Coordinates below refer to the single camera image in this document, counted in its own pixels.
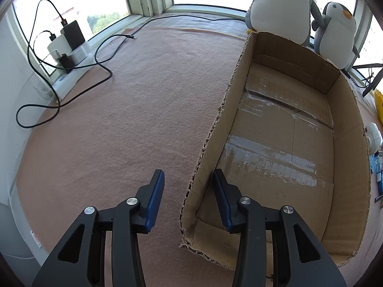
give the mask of stuffed animal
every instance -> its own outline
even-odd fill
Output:
[[[320,26],[324,26],[314,0],[253,0],[246,13],[246,26],[306,46],[310,41],[310,13]]]
[[[313,20],[312,27],[316,31],[314,50],[323,58],[331,60],[339,69],[346,67],[351,52],[359,57],[354,43],[357,23],[350,11],[342,4],[329,2],[322,15],[324,26]]]

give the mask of black cable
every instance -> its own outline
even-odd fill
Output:
[[[51,0],[40,0],[41,1],[48,1],[50,4],[52,4],[52,6],[54,7],[54,9],[56,10],[57,14],[60,16],[61,18],[61,24],[63,26],[67,25],[67,20],[63,18],[63,16],[60,14],[59,10],[56,8],[56,6],[53,4],[53,2]]]
[[[152,18],[151,20],[149,20],[145,24],[143,24],[141,27],[139,27],[137,30],[135,30],[131,35],[135,35],[137,32],[139,32],[143,27],[145,27],[150,22],[156,21],[158,19],[174,18],[174,17],[193,17],[193,18],[205,19],[205,20],[208,20],[208,21],[244,21],[244,20],[239,19],[239,18],[217,18],[217,19],[211,19],[211,18],[202,17],[202,16],[195,16],[195,15],[173,15],[173,16],[165,16],[165,17]],[[113,53],[113,55],[111,57],[109,57],[106,60],[100,61],[99,63],[106,63],[107,61],[111,60],[116,55],[116,53],[117,53],[118,49],[121,47],[122,43],[118,46],[117,50]],[[74,67],[74,68],[63,68],[63,67],[51,65],[50,63],[45,62],[44,60],[40,59],[37,56],[36,56],[36,58],[37,58],[37,60],[40,63],[45,63],[46,65],[48,65],[48,66],[50,66],[52,68],[55,68],[55,69],[59,69],[59,70],[81,69],[81,68],[87,68],[87,67],[92,67],[92,66],[97,66],[98,65],[97,63],[93,63],[93,64],[90,64],[90,65],[79,66],[79,67]]]
[[[150,23],[150,22],[153,22],[153,21],[158,20],[158,19],[163,19],[163,18],[173,18],[173,17],[193,17],[193,18],[201,18],[201,19],[205,19],[205,20],[208,20],[208,21],[223,21],[223,20],[243,21],[242,19],[238,19],[238,18],[217,18],[217,19],[211,19],[211,18],[202,17],[202,16],[195,16],[195,15],[174,15],[174,16],[166,16],[166,17],[153,18],[153,19],[147,21],[145,24],[143,24],[143,25],[142,25],[141,27],[139,27],[137,30],[135,30],[135,31],[132,33],[132,35],[126,35],[126,34],[114,34],[114,35],[111,35],[111,36],[107,37],[104,41],[102,41],[102,43],[97,47],[96,52],[95,52],[95,55],[94,55],[94,59],[95,59],[96,63],[89,64],[89,65],[84,65],[84,66],[78,66],[78,67],[74,67],[74,68],[73,68],[73,69],[81,69],[81,68],[88,68],[88,67],[92,67],[92,66],[96,66],[96,65],[98,65],[98,66],[100,66],[101,68],[103,68],[103,69],[105,69],[106,71],[108,71],[109,75],[108,75],[105,79],[103,79],[103,80],[97,82],[96,84],[94,84],[94,85],[88,87],[87,89],[83,90],[82,92],[78,93],[76,96],[74,96],[74,97],[73,97],[72,99],[70,99],[69,101],[67,101],[67,102],[65,102],[65,103],[63,103],[63,104],[61,104],[61,102],[60,102],[60,98],[59,98],[57,92],[55,91],[55,89],[53,88],[52,84],[51,84],[51,83],[50,83],[50,82],[49,82],[49,81],[48,81],[48,80],[47,80],[47,79],[46,79],[40,72],[38,72],[38,70],[32,65],[31,60],[30,60],[30,57],[29,57],[29,51],[30,51],[30,49],[31,49],[31,45],[30,45],[30,43],[31,43],[31,39],[32,39],[33,29],[34,29],[34,26],[35,26],[35,23],[36,23],[37,12],[38,12],[38,8],[39,8],[39,5],[40,5],[40,2],[38,3],[37,8],[36,8],[36,14],[35,14],[35,16],[34,16],[34,22],[33,22],[33,26],[32,26],[32,32],[31,32],[31,36],[30,36],[29,41],[28,41],[28,47],[27,47],[27,59],[28,59],[28,63],[29,63],[29,65],[31,66],[31,68],[33,69],[33,71],[35,71],[35,72],[36,72],[36,73],[37,73],[37,74],[44,80],[44,82],[49,86],[49,88],[53,91],[53,94],[54,94],[54,96],[55,96],[56,99],[57,99],[57,103],[58,103],[58,105],[57,105],[57,106],[50,106],[50,105],[41,105],[41,104],[25,104],[25,105],[21,106],[21,107],[17,110],[17,113],[16,113],[16,122],[18,123],[18,125],[19,125],[20,127],[23,127],[23,128],[33,128],[33,127],[37,127],[37,126],[43,125],[43,124],[45,124],[45,123],[47,123],[47,122],[53,120],[53,119],[59,114],[61,107],[64,107],[64,106],[68,105],[69,103],[71,103],[72,101],[74,101],[76,98],[80,97],[81,95],[85,94],[86,92],[90,91],[91,89],[95,88],[96,86],[98,86],[98,85],[100,85],[100,84],[106,82],[107,80],[109,80],[109,79],[113,76],[113,72],[112,72],[110,69],[108,69],[106,66],[102,65],[102,64],[105,63],[105,62],[107,62],[107,61],[109,61],[109,60],[111,60],[111,59],[116,55],[116,53],[118,52],[118,50],[121,48],[121,46],[124,44],[124,42],[125,42],[127,39],[136,39],[136,37],[134,36],[134,34],[136,34],[137,32],[139,32],[143,27],[145,27],[145,26],[146,26],[148,23]],[[103,61],[98,61],[98,60],[97,60],[97,53],[98,53],[98,51],[100,50],[101,46],[102,46],[107,40],[109,40],[110,38],[112,38],[112,37],[118,37],[118,36],[125,37],[125,38],[124,38],[124,40],[118,45],[118,47],[115,49],[115,51],[114,51],[114,53],[111,55],[111,57],[109,57],[109,58],[107,58],[107,59],[105,59],[105,60],[103,60]],[[53,67],[53,68],[55,68],[55,69],[67,70],[67,68],[61,68],[61,67],[58,67],[58,66],[51,65],[51,64],[49,64],[49,63],[43,61],[42,59],[38,58],[38,57],[37,57],[37,59],[39,60],[40,63],[45,63],[45,64],[47,64],[48,66],[51,66],[51,67]],[[56,113],[55,113],[52,117],[50,117],[49,119],[47,119],[47,120],[45,120],[45,121],[42,121],[42,122],[40,122],[40,123],[36,123],[36,124],[34,124],[34,125],[22,125],[22,124],[19,122],[19,120],[18,120],[18,114],[19,114],[19,112],[20,112],[21,109],[26,108],[26,107],[39,107],[39,108],[46,108],[46,109],[57,109],[57,111],[56,111]]]
[[[354,81],[354,79],[352,78],[352,76],[350,77],[350,79],[351,79],[351,81],[354,82],[354,84],[355,84],[357,87],[359,87],[359,88],[367,88],[367,85],[360,86],[358,83],[356,83],[356,82]]]
[[[33,51],[34,51],[34,43],[36,42],[36,40],[37,40],[37,38],[39,37],[39,35],[42,34],[42,33],[44,33],[44,32],[49,32],[51,35],[53,34],[53,33],[50,32],[49,30],[41,31],[41,32],[34,38],[33,46],[32,46]]]
[[[372,71],[371,67],[368,67],[368,78],[366,78],[366,82],[368,82],[368,84],[371,84],[372,78],[375,78],[374,72]]]

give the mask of label sticker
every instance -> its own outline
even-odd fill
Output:
[[[41,248],[41,243],[40,243],[39,239],[37,238],[36,234],[34,234],[32,230],[30,233],[31,233],[34,241],[36,242],[36,245],[39,246],[39,248]]]

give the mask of charging cable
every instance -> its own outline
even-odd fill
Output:
[[[49,55],[51,55],[51,54],[54,53],[55,51],[57,51],[57,50],[55,49],[55,50],[49,52],[49,54],[46,55],[46,56],[44,57],[44,59],[46,59]],[[29,78],[27,79],[27,81],[29,81],[30,78],[31,78],[34,74],[35,74],[35,72],[33,71],[33,72],[31,73],[31,75],[29,76]]]
[[[121,46],[125,43],[125,41],[127,39],[137,39],[135,37],[135,34],[138,33],[143,27],[145,27],[147,24],[153,22],[153,21],[156,21],[156,20],[159,20],[159,19],[165,19],[165,18],[175,18],[175,17],[193,17],[193,18],[200,18],[200,19],[205,19],[205,20],[208,20],[208,21],[226,21],[226,20],[231,20],[231,21],[244,21],[242,19],[238,19],[238,18],[217,18],[217,19],[211,19],[211,18],[207,18],[207,17],[203,17],[203,16],[195,16],[195,15],[173,15],[173,16],[166,16],[166,17],[158,17],[158,18],[152,18],[150,20],[148,20],[145,24],[143,24],[141,27],[139,27],[137,30],[135,30],[131,35],[129,34],[113,34],[109,37],[107,37],[104,41],[102,41],[102,43],[97,47],[96,49],[96,52],[95,52],[95,55],[94,55],[94,59],[95,59],[95,63],[93,64],[89,64],[89,65],[84,65],[84,66],[78,66],[78,67],[74,67],[74,68],[62,68],[62,67],[59,67],[59,66],[55,66],[55,65],[52,65],[52,64],[49,64],[48,62],[44,61],[43,59],[40,59],[36,53],[34,52],[34,47],[31,48],[31,39],[32,39],[32,34],[33,34],[33,30],[34,30],[34,26],[35,26],[35,23],[36,23],[36,18],[37,18],[37,13],[38,13],[38,9],[39,9],[39,5],[41,3],[41,1],[43,0],[40,0],[40,2],[38,3],[37,5],[37,8],[36,8],[36,13],[35,13],[35,16],[34,16],[34,22],[33,22],[33,26],[32,26],[32,31],[31,31],[31,36],[29,38],[29,41],[28,41],[28,47],[27,47],[27,59],[28,59],[28,63],[30,65],[30,67],[33,69],[33,71],[39,76],[41,77],[41,79],[49,86],[49,88],[51,89],[51,91],[53,92],[53,95],[54,97],[56,98],[57,100],[57,105],[41,105],[41,104],[25,104],[23,106],[21,106],[17,112],[16,112],[16,122],[17,124],[20,126],[20,127],[23,127],[23,128],[33,128],[33,127],[37,127],[37,126],[40,126],[40,125],[43,125],[51,120],[53,120],[60,112],[60,109],[68,104],[70,104],[72,101],[74,101],[75,99],[77,99],[78,97],[80,97],[81,95],[85,94],[86,92],[90,91],[91,89],[97,87],[98,85],[106,82],[107,80],[109,80],[112,76],[113,76],[113,72],[107,68],[106,66],[103,65],[103,63],[106,63],[107,61],[111,60],[115,55],[116,53],[118,52],[118,50],[121,48]],[[55,10],[57,11],[57,13],[59,13],[59,11],[57,10],[57,8],[54,6],[54,4],[50,1],[50,0],[46,0],[48,2],[50,2],[53,7],[55,8]],[[66,20],[60,15],[60,18],[61,18],[61,23],[63,24],[63,26],[65,26],[66,24],[68,24],[66,22]],[[122,40],[122,42],[118,45],[118,47],[115,49],[115,51],[113,52],[113,54],[103,60],[103,61],[98,61],[97,59],[97,53],[98,51],[100,50],[100,48],[102,47],[102,45],[109,39],[111,38],[114,38],[114,37],[124,37],[124,39]],[[78,93],[77,95],[75,95],[73,98],[71,98],[70,100],[68,100],[67,102],[65,103],[61,103],[60,101],[60,98],[57,94],[57,92],[55,91],[55,89],[53,88],[52,84],[32,65],[31,63],[31,59],[29,57],[29,52],[32,51],[32,53],[35,55],[35,57],[38,59],[39,63],[44,63],[52,68],[55,68],[55,69],[59,69],[59,70],[72,70],[72,69],[81,69],[81,68],[88,68],[88,67],[92,67],[92,66],[100,66],[101,68],[105,69],[109,75],[104,78],[103,80],[97,82],[96,84],[88,87],[87,89],[83,90],[82,92]],[[46,108],[46,109],[56,109],[56,112],[55,114],[44,120],[44,121],[41,121],[39,123],[36,123],[36,124],[33,124],[33,125],[23,125],[20,123],[19,119],[18,119],[18,115],[19,115],[19,112],[20,110],[22,110],[23,108],[27,108],[27,107],[39,107],[39,108]]]

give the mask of black power adapter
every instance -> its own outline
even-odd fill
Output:
[[[64,73],[68,74],[71,72],[74,68],[74,63],[71,57],[67,56],[66,54],[63,54],[59,59],[60,65],[65,68]]]
[[[65,36],[72,50],[75,50],[85,42],[85,38],[77,21],[72,21],[70,24],[65,25],[61,29],[61,34]]]

